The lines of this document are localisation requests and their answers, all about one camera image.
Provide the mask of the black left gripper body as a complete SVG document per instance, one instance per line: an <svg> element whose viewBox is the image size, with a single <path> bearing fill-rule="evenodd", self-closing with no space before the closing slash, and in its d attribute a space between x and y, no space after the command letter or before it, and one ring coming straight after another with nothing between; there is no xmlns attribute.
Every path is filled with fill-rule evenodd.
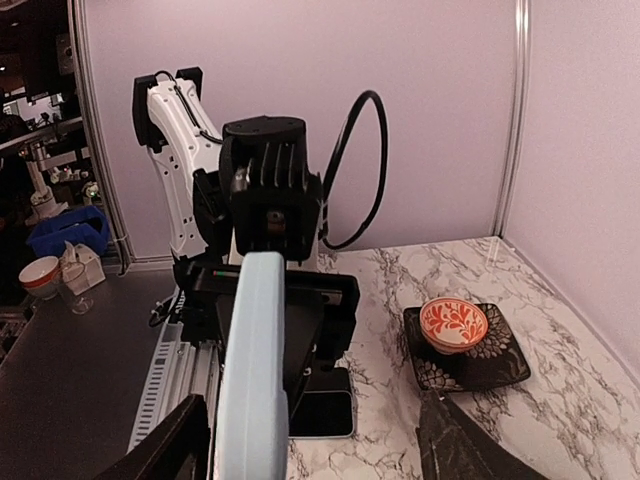
<svg viewBox="0 0 640 480"><path fill-rule="evenodd" d="M226 124L221 135L201 133L219 147L218 167L193 173L194 210L208 244L192 264L192 339L228 341L239 269L232 252L276 252L285 261L286 360L340 359L355 329L359 300L350 275L306 266L323 226L325 187L307 161L306 124L259 116Z"/></svg>

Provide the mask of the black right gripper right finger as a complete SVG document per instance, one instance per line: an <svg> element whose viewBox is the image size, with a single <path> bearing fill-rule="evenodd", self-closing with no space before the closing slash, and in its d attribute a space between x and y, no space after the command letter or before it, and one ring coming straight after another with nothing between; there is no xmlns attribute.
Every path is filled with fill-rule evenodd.
<svg viewBox="0 0 640 480"><path fill-rule="evenodd" d="M492 439L448 396L421 394L416 427L424 479L542 479Z"/></svg>

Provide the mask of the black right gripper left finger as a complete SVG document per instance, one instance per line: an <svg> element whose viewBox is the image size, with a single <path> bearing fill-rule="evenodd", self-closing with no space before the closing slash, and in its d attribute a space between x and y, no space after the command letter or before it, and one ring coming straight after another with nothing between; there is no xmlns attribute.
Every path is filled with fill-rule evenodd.
<svg viewBox="0 0 640 480"><path fill-rule="evenodd" d="M95 479L209 479L209 447L205 399L191 394L133 450Z"/></svg>

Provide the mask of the light blue phone case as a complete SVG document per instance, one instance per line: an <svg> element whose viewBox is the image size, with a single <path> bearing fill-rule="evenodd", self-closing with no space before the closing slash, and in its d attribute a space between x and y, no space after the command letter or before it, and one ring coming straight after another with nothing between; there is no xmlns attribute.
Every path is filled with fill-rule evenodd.
<svg viewBox="0 0 640 480"><path fill-rule="evenodd" d="M249 253L241 265L217 408L216 479L286 477L284 273L276 252Z"/></svg>

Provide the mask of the black phone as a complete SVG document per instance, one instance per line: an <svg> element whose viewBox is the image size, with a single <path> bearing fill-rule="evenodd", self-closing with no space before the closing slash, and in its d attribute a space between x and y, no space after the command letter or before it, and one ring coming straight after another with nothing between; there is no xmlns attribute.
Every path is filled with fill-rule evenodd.
<svg viewBox="0 0 640 480"><path fill-rule="evenodd" d="M316 371L290 420L289 437L344 439L355 430L355 396L348 370Z"/></svg>

